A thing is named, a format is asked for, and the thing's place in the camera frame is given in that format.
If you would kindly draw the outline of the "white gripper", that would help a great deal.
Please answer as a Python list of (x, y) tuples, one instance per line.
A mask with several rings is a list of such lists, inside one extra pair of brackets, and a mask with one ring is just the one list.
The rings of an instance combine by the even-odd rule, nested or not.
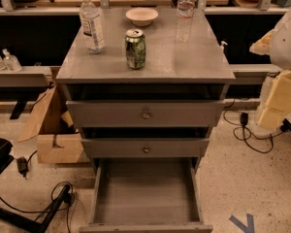
[(277, 76), (265, 78), (257, 109), (257, 125), (265, 130), (276, 130), (291, 113), (291, 8), (249, 51), (270, 55), (271, 62), (284, 69)]

